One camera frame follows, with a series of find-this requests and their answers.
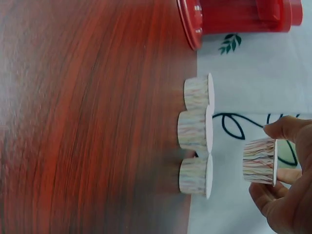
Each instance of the paper cup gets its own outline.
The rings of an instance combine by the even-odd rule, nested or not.
[[[179,173],[179,188],[184,194],[210,197],[213,184],[213,157],[186,158]]]
[[[250,182],[276,184],[277,141],[266,138],[246,144],[243,156],[244,179]]]
[[[210,107],[184,111],[179,115],[177,135],[182,149],[211,152],[213,147],[213,118]]]
[[[184,83],[184,102],[187,110],[206,109],[211,106],[215,112],[215,89],[213,77],[198,77],[187,79]]]

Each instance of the red bottle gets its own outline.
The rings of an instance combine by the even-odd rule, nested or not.
[[[192,49],[206,34],[288,32],[302,22],[301,0],[177,0]]]

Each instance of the reddish wood grain surface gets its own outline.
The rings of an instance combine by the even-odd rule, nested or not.
[[[0,0],[2,233],[183,234],[175,0]]]

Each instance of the green leaf print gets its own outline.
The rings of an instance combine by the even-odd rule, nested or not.
[[[226,53],[228,54],[230,50],[231,50],[231,45],[228,45],[228,47],[226,47]]]
[[[242,43],[242,38],[236,33],[236,34],[228,34],[225,36],[224,41],[222,42],[222,45],[219,48],[219,51],[222,54],[225,52],[228,54],[231,50],[234,52],[237,49],[237,45],[240,46]]]
[[[232,50],[233,50],[233,52],[235,51],[235,49],[236,49],[236,41],[233,40],[232,41]]]
[[[235,38],[238,42],[238,45],[240,45],[242,43],[242,38],[239,35],[235,35]]]
[[[230,39],[230,38],[233,37],[233,36],[234,36],[234,34],[228,34],[228,35],[225,36],[224,39],[227,40],[227,39]]]

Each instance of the white tablecloth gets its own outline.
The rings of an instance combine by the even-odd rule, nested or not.
[[[226,35],[205,37],[197,55],[197,73],[213,74],[215,109],[223,114],[214,118],[212,194],[208,201],[192,196],[189,234],[274,233],[242,178],[244,144],[265,135],[240,116],[260,125],[266,124],[269,113],[275,113],[270,122],[287,113],[312,118],[308,114],[312,113],[312,2],[303,0],[303,6],[300,27],[293,26],[287,34],[238,34],[241,45],[228,54],[220,55],[218,50]],[[285,142],[279,150],[282,159],[295,162]]]

